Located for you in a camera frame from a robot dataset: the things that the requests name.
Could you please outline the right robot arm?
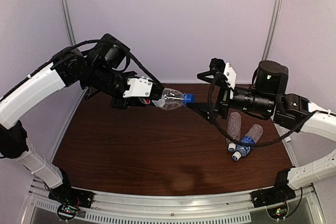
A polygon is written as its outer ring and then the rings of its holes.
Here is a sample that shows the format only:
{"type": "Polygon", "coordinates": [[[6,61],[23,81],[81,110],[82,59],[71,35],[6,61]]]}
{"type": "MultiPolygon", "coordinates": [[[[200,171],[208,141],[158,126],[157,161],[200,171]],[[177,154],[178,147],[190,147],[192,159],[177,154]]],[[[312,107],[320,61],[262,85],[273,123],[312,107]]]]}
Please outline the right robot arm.
{"type": "Polygon", "coordinates": [[[197,74],[197,78],[210,84],[207,102],[188,103],[187,107],[213,124],[220,133],[229,137],[218,123],[217,117],[226,119],[229,109],[260,120],[272,119],[288,132],[264,147],[276,144],[294,132],[320,135],[335,140],[335,113],[324,109],[297,94],[286,94],[289,79],[287,67],[271,61],[259,63],[247,88],[236,86],[236,72],[230,63],[213,58],[209,70],[197,74]]]}

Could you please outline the Pepsi label plastic bottle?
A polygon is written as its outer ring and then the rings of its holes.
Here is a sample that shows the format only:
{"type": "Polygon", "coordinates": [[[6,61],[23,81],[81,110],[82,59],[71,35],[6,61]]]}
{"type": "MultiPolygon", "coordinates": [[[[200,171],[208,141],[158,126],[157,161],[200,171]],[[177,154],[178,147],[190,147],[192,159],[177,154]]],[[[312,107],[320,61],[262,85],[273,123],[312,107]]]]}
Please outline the Pepsi label plastic bottle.
{"type": "Polygon", "coordinates": [[[183,92],[175,89],[165,88],[162,97],[159,100],[150,100],[148,98],[139,98],[145,105],[155,106],[165,111],[175,110],[183,106],[183,92]]]}

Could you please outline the white bottle cap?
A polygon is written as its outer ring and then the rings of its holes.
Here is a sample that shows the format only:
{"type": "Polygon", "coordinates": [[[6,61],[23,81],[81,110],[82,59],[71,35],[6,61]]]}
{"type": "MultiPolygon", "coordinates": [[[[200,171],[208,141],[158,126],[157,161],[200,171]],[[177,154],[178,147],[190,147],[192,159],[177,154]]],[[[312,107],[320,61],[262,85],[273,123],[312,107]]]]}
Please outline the white bottle cap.
{"type": "Polygon", "coordinates": [[[229,143],[229,144],[228,144],[228,150],[229,150],[230,152],[234,152],[234,151],[236,150],[236,144],[234,144],[234,143],[229,143]]]}

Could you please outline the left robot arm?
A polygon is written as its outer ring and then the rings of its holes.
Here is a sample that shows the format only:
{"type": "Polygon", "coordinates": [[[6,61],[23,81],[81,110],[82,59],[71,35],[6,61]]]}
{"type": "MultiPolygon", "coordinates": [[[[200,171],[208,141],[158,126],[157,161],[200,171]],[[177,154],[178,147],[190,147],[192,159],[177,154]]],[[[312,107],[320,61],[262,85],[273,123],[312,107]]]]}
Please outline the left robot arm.
{"type": "Polygon", "coordinates": [[[70,180],[51,156],[83,92],[128,102],[158,100],[163,90],[130,48],[110,34],[65,47],[40,58],[31,73],[1,83],[1,157],[68,201],[70,180]]]}

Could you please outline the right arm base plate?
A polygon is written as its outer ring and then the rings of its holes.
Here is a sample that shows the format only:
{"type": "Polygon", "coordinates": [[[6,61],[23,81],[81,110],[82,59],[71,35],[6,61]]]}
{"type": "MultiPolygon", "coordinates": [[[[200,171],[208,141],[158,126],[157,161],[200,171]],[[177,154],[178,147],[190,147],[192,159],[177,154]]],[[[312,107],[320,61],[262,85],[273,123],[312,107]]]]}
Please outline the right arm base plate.
{"type": "Polygon", "coordinates": [[[286,186],[281,188],[271,187],[255,190],[250,193],[250,196],[254,207],[259,208],[285,202],[289,199],[294,199],[296,197],[296,193],[294,190],[286,186]]]}

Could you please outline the blue bottle cap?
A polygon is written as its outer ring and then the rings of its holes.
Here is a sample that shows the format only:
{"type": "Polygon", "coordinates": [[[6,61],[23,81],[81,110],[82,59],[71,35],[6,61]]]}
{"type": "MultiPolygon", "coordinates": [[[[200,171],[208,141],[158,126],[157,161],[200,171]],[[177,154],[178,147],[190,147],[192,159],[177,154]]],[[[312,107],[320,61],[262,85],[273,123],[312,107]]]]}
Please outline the blue bottle cap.
{"type": "Polygon", "coordinates": [[[183,106],[187,106],[188,103],[194,103],[194,101],[195,101],[194,94],[191,94],[191,93],[183,94],[183,98],[182,98],[183,106]]]}

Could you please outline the clear unlabeled plastic bottle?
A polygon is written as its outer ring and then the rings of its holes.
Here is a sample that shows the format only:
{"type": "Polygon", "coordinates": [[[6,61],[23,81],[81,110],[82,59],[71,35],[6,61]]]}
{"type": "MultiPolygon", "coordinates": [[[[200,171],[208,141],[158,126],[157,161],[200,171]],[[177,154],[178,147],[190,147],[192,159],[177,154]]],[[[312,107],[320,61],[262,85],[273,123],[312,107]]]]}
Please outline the clear unlabeled plastic bottle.
{"type": "MultiPolygon", "coordinates": [[[[235,140],[240,141],[241,134],[241,115],[238,112],[232,112],[228,119],[227,133],[235,140]]],[[[230,139],[226,139],[227,145],[234,143],[230,139]]]]}

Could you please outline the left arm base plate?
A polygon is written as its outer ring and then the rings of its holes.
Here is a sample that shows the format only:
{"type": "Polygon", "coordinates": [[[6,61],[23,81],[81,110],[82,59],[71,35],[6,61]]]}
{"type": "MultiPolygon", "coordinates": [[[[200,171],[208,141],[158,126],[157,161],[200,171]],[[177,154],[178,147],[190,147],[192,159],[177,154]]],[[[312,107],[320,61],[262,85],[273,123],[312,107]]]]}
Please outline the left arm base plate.
{"type": "Polygon", "coordinates": [[[57,189],[49,189],[48,198],[61,204],[77,208],[91,208],[94,193],[92,191],[71,188],[69,191],[60,192],[57,189]]]}

